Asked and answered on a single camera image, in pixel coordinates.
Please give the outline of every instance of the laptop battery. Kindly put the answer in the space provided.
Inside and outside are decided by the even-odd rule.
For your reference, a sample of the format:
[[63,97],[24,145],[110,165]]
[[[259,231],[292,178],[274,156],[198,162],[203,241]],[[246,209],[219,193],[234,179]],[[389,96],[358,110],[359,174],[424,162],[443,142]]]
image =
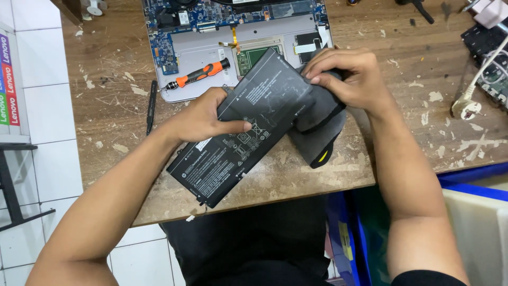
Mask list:
[[245,120],[252,129],[190,142],[167,172],[202,204],[214,208],[315,101],[312,86],[268,48],[217,109],[220,121]]

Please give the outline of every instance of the hand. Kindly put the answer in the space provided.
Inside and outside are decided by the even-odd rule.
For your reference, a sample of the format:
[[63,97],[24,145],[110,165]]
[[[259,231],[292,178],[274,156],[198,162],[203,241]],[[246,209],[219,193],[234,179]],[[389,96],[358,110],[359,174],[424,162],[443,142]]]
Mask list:
[[166,132],[180,141],[200,142],[220,134],[250,130],[252,125],[247,121],[217,120],[217,107],[227,95],[222,88],[209,88],[200,97],[191,101],[186,108],[163,123]]
[[[344,81],[323,73],[337,68],[348,71]],[[366,48],[354,50],[323,49],[303,69],[302,75],[333,92],[346,105],[381,116],[397,103],[383,83],[376,56]]]

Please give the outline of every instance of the wooden desk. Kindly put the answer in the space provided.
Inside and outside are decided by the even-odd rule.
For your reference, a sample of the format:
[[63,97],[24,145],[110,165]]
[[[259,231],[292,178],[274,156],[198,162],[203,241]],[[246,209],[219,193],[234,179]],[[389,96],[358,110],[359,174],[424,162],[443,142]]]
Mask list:
[[[486,117],[463,122],[450,115],[455,95],[466,87],[476,69],[460,40],[460,34],[473,25],[471,16],[456,13],[462,0],[447,3],[452,13],[445,21],[441,0],[425,1],[436,20],[434,25],[426,23],[413,6],[399,7],[393,1],[365,0],[348,7],[344,0],[330,0],[327,10],[336,44],[344,49],[369,47],[377,54],[386,83],[436,172],[508,161],[506,114],[491,106],[483,93],[477,91],[474,98],[482,103]],[[410,25],[410,18],[416,20],[416,26]],[[80,28],[68,20],[63,22],[86,189],[144,138],[147,92],[155,72],[139,0],[111,4],[104,16],[85,21],[82,36],[76,35]],[[158,98],[155,123],[186,104],[168,104]],[[308,167],[285,137],[208,212],[374,184],[368,125],[362,113],[357,113],[357,121],[348,116],[325,166]],[[195,197],[163,170],[134,225],[204,211]]]

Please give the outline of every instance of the black pants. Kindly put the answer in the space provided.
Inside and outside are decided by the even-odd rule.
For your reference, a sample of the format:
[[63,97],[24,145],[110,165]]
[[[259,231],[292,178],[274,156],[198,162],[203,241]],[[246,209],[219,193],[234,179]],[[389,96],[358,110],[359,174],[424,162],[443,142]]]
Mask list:
[[223,277],[252,260],[280,260],[328,278],[326,196],[161,223],[187,285]]

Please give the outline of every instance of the orange screwdriver handle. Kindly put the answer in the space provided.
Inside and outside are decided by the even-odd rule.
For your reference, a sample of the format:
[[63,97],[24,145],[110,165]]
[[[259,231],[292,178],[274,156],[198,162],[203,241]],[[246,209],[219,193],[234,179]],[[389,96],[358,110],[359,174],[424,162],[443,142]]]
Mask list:
[[182,88],[188,83],[203,79],[210,75],[214,75],[223,69],[227,69],[230,66],[231,65],[229,64],[228,58],[225,58],[220,62],[208,64],[201,70],[197,70],[186,76],[176,78],[176,83],[178,84],[179,87]]

